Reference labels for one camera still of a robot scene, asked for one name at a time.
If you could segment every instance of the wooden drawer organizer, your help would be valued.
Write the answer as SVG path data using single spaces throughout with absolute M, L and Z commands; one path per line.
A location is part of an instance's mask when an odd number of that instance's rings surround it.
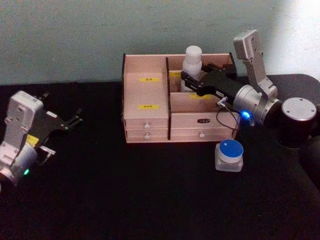
M 235 137 L 236 131 L 216 120 L 217 97 L 180 92 L 184 58 L 184 54 L 123 56 L 122 120 L 127 143 L 220 142 Z M 231 53 L 203 54 L 202 62 L 234 64 Z M 227 112 L 221 112 L 219 119 L 236 127 Z

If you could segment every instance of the green led light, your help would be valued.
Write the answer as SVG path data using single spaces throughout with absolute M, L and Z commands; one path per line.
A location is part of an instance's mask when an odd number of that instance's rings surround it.
M 27 175 L 28 173 L 29 173 L 29 169 L 25 170 L 23 175 Z

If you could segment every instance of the yellow label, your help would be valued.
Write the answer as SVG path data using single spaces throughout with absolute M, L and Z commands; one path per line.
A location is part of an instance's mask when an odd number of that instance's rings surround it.
M 181 78 L 181 72 L 180 72 L 180 71 L 176 71 L 176 72 L 171 71 L 171 72 L 169 73 L 169 76 L 170 76 L 170 77 Z
M 28 136 L 26 137 L 26 142 L 28 144 L 30 144 L 32 147 L 34 147 L 39 141 L 39 138 L 36 138 L 35 136 L 31 136 L 30 134 L 28 134 Z
M 154 109 L 154 110 L 157 110 L 159 109 L 159 105 L 158 104 L 141 104 L 138 106 L 138 108 L 140 110 L 144 110 L 144 109 Z
M 207 95 L 203 95 L 203 96 L 198 96 L 196 92 L 191 92 L 190 93 L 190 98 L 191 99 L 207 99 L 207 100 L 210 100 L 211 99 L 211 95 L 207 94 Z
M 140 77 L 140 82 L 159 82 L 157 77 Z

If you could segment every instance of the black label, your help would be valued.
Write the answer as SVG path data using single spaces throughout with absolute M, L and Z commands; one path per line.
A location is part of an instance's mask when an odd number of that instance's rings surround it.
M 209 118 L 198 119 L 198 124 L 207 124 L 207 123 L 210 123 Z

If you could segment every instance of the black cable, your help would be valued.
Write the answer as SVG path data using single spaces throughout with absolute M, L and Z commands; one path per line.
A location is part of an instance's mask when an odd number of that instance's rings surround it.
M 228 129 L 232 129 L 232 130 L 236 130 L 236 131 L 239 130 L 239 129 L 240 129 L 240 123 L 239 123 L 239 121 L 237 120 L 237 118 L 236 118 L 236 116 L 234 115 L 234 113 L 233 113 L 229 108 L 227 108 L 226 106 L 224 106 L 224 108 L 225 108 L 225 109 L 232 115 L 232 117 L 234 118 L 234 120 L 235 120 L 235 122 L 236 122 L 236 125 L 237 125 L 237 128 L 234 128 L 234 127 L 225 125 L 225 124 L 223 124 L 223 123 L 218 119 L 219 113 L 221 113 L 222 110 L 224 110 L 223 108 L 221 108 L 221 109 L 216 113 L 216 115 L 215 115 L 216 121 L 217 121 L 219 124 L 221 124 L 222 126 L 228 128 Z

